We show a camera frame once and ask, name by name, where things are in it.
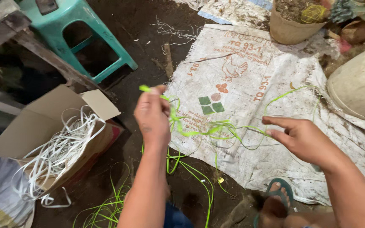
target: open cardboard box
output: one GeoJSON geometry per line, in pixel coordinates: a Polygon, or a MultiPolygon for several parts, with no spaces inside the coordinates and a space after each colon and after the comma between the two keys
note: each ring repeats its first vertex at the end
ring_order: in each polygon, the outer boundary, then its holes
{"type": "MultiPolygon", "coordinates": [[[[79,110],[89,105],[101,119],[106,121],[105,128],[87,145],[78,160],[58,178],[50,177],[42,186],[45,191],[42,197],[64,183],[74,181],[92,167],[96,159],[104,153],[123,131],[123,128],[110,120],[120,114],[114,104],[99,90],[76,94],[65,85],[48,92],[41,98],[23,108],[7,129],[0,136],[0,157],[22,159],[29,152],[48,142],[51,137],[62,130],[62,113],[67,109],[79,110]]],[[[66,121],[79,115],[77,110],[67,110],[63,113],[66,121]]],[[[97,121],[93,134],[103,126],[97,121]]]]}

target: flip-flop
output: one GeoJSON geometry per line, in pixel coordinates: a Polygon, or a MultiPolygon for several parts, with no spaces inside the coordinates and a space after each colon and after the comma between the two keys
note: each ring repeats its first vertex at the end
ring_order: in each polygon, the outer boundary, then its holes
{"type": "MultiPolygon", "coordinates": [[[[285,209],[288,211],[287,197],[284,195],[283,192],[281,192],[281,188],[283,188],[283,187],[285,188],[285,190],[287,192],[287,196],[290,198],[290,203],[291,203],[294,200],[294,194],[292,192],[292,188],[291,188],[290,184],[288,184],[288,182],[286,182],[285,180],[283,180],[281,178],[272,179],[270,184],[268,185],[266,193],[267,193],[268,197],[278,195],[281,198],[281,203],[285,206],[285,209]],[[281,184],[280,188],[276,191],[270,192],[272,184],[276,183],[276,182],[281,184]]],[[[259,217],[260,217],[260,213],[257,213],[256,217],[253,220],[254,228],[257,228],[259,217]]]]}

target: hand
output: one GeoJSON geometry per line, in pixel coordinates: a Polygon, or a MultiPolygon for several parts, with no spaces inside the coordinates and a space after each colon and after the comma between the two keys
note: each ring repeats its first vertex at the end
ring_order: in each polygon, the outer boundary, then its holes
{"type": "Polygon", "coordinates": [[[263,117],[264,124],[285,128],[284,132],[267,130],[266,134],[282,143],[299,159],[328,169],[347,157],[312,121],[263,117]]]}
{"type": "Polygon", "coordinates": [[[135,108],[135,118],[143,135],[145,148],[165,149],[170,142],[169,102],[160,98],[166,89],[165,85],[151,88],[139,97],[135,108]]]}

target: plastic stool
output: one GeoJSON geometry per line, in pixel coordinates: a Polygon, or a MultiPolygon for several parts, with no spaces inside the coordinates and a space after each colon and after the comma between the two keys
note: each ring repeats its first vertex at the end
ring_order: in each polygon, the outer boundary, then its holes
{"type": "Polygon", "coordinates": [[[113,73],[124,64],[128,64],[132,70],[136,70],[138,65],[114,37],[111,31],[94,13],[85,0],[56,0],[58,9],[42,16],[35,0],[23,0],[19,3],[21,10],[32,20],[31,26],[36,29],[52,51],[71,64],[80,73],[87,75],[96,83],[100,83],[108,75],[113,73]],[[92,30],[93,34],[77,46],[70,48],[63,37],[63,30],[71,23],[82,21],[92,30]],[[75,57],[74,53],[83,49],[96,38],[103,39],[119,56],[119,59],[107,69],[95,77],[84,69],[75,57]]]}

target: white container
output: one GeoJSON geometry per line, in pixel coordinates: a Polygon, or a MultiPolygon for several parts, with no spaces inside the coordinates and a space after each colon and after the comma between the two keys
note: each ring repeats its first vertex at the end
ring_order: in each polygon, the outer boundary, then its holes
{"type": "Polygon", "coordinates": [[[332,73],[328,92],[339,108],[365,120],[365,52],[332,73]]]}

